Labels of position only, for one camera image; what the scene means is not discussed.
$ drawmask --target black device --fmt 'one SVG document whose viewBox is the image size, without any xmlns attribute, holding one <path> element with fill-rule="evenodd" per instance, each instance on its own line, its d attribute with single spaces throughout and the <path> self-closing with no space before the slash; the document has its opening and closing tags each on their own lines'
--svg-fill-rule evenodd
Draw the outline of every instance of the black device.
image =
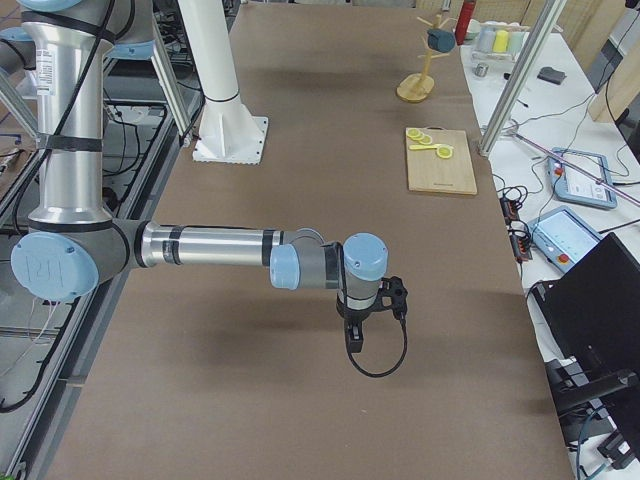
<svg viewBox="0 0 640 480">
<path fill-rule="evenodd" d="M 591 396 L 600 397 L 630 454 L 637 456 L 640 264 L 610 233 L 560 280 L 532 293 L 564 356 L 576 358 L 592 387 L 606 387 L 593 389 Z M 611 388 L 616 379 L 622 379 L 620 388 Z"/>
<path fill-rule="evenodd" d="M 567 75 L 552 67 L 542 67 L 538 72 L 538 78 L 555 85 L 560 85 L 564 79 L 567 78 Z"/>
</svg>

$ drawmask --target brown table surface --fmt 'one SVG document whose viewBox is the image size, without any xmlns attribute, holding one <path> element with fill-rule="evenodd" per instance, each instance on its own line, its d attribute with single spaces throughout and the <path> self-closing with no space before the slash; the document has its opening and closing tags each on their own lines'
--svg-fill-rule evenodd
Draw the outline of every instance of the brown table surface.
<svg viewBox="0 0 640 480">
<path fill-rule="evenodd" d="M 415 16 L 243 5 L 231 37 L 243 101 L 270 117 L 262 163 L 185 152 L 156 218 L 375 232 L 410 292 L 405 364 L 353 369 L 335 292 L 279 291 L 259 268 L 138 270 L 48 478 L 572 478 L 488 162 L 473 154 L 477 196 L 407 189 L 406 126 L 480 135 L 457 51 L 426 102 L 395 97 L 420 69 Z M 365 334 L 361 364 L 392 365 L 392 316 Z"/>
</svg>

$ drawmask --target white pillar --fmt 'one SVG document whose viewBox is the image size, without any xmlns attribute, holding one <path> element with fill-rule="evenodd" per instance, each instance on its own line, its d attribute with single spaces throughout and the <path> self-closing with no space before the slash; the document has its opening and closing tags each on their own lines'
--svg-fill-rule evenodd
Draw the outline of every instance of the white pillar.
<svg viewBox="0 0 640 480">
<path fill-rule="evenodd" d="M 193 159 L 260 163 L 268 120 L 252 117 L 240 98 L 222 2 L 178 3 L 206 95 Z"/>
</svg>

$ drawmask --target red bottle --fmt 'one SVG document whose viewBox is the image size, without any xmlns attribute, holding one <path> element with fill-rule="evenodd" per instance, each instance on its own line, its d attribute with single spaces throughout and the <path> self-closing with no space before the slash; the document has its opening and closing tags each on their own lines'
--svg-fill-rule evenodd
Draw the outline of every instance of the red bottle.
<svg viewBox="0 0 640 480">
<path fill-rule="evenodd" d="M 476 0 L 464 0 L 462 8 L 460 9 L 460 15 L 458 16 L 458 23 L 456 25 L 456 43 L 462 45 L 464 37 L 467 35 L 467 28 L 469 28 L 469 22 L 473 15 L 473 9 L 476 8 Z"/>
</svg>

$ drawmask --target black monitor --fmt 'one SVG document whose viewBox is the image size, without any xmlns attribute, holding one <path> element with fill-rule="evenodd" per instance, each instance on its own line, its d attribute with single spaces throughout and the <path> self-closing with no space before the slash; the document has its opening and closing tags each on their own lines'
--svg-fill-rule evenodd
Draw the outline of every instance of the black monitor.
<svg viewBox="0 0 640 480">
<path fill-rule="evenodd" d="M 640 375 L 640 264 L 611 233 L 546 292 L 545 316 L 565 357 L 590 381 L 629 369 Z M 601 399 L 640 454 L 640 389 Z"/>
</svg>

